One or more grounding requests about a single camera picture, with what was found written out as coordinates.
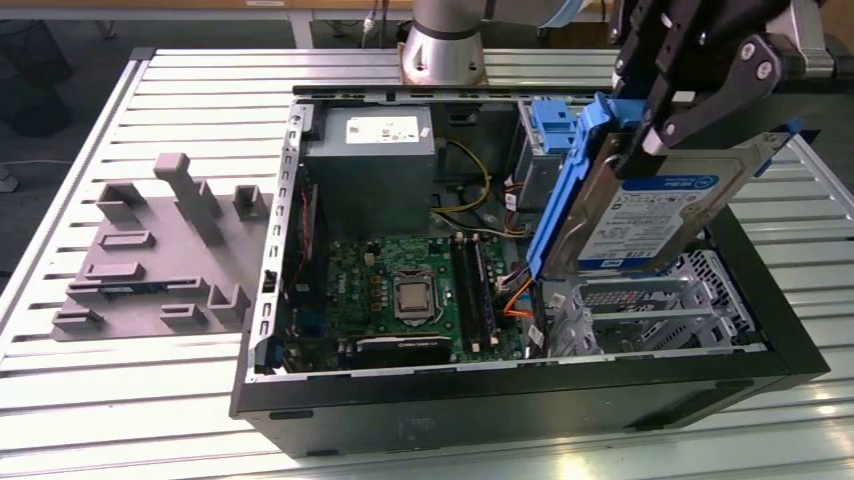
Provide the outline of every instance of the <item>aluminum table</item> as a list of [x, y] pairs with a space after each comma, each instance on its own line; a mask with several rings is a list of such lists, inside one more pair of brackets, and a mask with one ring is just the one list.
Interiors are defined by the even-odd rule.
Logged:
[[[488, 78], [604, 86], [612, 61], [492, 50]], [[800, 138], [731, 206], [832, 372], [684, 430], [293, 460], [228, 418], [238, 334], [49, 339], [104, 181], [156, 194], [153, 158], [184, 151], [214, 194], [270, 191], [290, 87], [397, 82], [393, 51], [160, 50], [129, 62], [0, 299], [0, 477], [854, 477], [854, 201]]]

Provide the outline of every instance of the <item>cpu socket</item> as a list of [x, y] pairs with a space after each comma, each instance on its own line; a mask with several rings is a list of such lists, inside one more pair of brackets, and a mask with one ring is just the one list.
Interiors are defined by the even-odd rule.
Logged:
[[435, 316], [433, 276], [429, 270], [393, 273], [395, 318], [409, 327], [427, 323]]

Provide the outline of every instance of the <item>table leg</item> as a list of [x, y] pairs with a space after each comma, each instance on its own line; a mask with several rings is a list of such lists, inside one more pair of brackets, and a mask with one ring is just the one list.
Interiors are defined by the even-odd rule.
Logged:
[[310, 13], [292, 10], [288, 12], [288, 20], [293, 29], [293, 42], [296, 48], [314, 48], [313, 37], [310, 36]]

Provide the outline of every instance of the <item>yellow cable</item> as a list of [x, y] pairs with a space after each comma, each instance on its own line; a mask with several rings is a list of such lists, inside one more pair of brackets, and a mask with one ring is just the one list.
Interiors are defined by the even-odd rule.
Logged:
[[477, 197], [477, 199], [473, 202], [471, 202], [468, 205], [460, 205], [459, 207], [433, 208], [432, 211], [441, 212], [441, 213], [464, 212], [469, 208], [473, 208], [477, 205], [480, 205], [480, 203], [483, 203], [487, 196], [489, 195], [489, 173], [485, 171], [485, 165], [483, 165], [483, 162], [480, 161], [477, 156], [473, 154], [473, 152], [468, 150], [465, 145], [459, 143], [456, 140], [448, 140], [447, 142], [456, 145], [456, 147], [459, 147], [460, 150], [463, 150], [463, 152], [465, 152], [468, 157], [471, 157], [471, 159], [475, 161], [475, 163], [477, 164], [477, 167], [480, 167], [480, 172], [483, 172], [483, 192], [480, 193], [480, 197]]

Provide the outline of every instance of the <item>hard drive label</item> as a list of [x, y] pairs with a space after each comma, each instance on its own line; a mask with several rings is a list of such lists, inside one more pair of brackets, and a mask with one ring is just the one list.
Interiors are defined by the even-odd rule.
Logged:
[[657, 255], [681, 226], [681, 213], [715, 185], [713, 175], [625, 180], [579, 256], [583, 269], [629, 268]]

